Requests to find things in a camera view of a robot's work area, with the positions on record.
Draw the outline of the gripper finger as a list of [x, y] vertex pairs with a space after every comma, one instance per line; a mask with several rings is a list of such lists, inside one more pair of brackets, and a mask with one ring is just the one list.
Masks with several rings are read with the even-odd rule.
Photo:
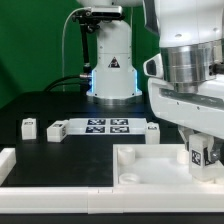
[[211, 165], [221, 159], [221, 151], [224, 146], [224, 140], [214, 136], [209, 136], [207, 140], [208, 143], [205, 151], [205, 164]]
[[178, 131], [180, 136], [182, 137], [182, 140], [186, 147], [189, 146], [189, 137], [194, 134], [194, 131], [190, 128], [184, 127], [184, 126], [178, 126]]

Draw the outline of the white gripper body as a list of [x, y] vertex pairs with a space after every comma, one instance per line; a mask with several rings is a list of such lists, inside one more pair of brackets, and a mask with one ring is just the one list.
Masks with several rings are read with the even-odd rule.
[[224, 139], [224, 77], [205, 81], [196, 94], [180, 94], [172, 84], [148, 80], [153, 113], [169, 122]]

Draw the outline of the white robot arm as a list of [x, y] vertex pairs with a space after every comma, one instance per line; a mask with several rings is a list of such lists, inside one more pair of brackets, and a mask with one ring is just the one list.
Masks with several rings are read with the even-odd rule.
[[186, 135], [208, 134], [213, 144], [192, 160], [224, 164], [224, 0], [77, 0], [98, 31], [98, 63], [88, 95], [121, 101], [140, 94], [131, 59], [131, 29], [122, 8], [141, 5], [145, 27], [160, 52], [144, 63], [154, 114]]

